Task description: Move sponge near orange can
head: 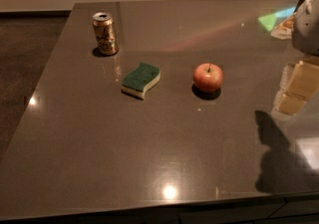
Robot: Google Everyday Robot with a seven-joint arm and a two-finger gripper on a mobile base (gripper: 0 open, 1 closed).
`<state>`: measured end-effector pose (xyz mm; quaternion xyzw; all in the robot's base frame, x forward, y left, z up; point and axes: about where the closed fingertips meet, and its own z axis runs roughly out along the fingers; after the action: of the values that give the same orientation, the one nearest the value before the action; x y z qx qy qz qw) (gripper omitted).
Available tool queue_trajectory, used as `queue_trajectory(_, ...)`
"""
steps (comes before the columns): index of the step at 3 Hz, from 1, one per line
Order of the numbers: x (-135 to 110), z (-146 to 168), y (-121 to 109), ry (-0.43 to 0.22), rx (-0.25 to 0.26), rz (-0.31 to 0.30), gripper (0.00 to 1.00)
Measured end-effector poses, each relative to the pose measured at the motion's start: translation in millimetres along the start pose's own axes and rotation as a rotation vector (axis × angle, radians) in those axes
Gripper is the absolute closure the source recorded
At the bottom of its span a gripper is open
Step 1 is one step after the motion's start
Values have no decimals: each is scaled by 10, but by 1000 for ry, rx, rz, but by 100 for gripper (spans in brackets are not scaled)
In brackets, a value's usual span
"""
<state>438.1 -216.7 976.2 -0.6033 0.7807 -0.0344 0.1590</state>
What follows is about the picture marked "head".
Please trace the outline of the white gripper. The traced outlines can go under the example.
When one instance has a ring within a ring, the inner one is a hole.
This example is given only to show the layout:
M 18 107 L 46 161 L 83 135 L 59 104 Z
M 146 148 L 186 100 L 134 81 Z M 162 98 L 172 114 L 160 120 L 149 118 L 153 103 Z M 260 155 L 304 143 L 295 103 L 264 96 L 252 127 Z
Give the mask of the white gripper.
M 319 0 L 305 0 L 295 11 L 292 44 L 314 56 L 288 63 L 283 69 L 273 105 L 277 112 L 290 116 L 298 114 L 319 92 Z

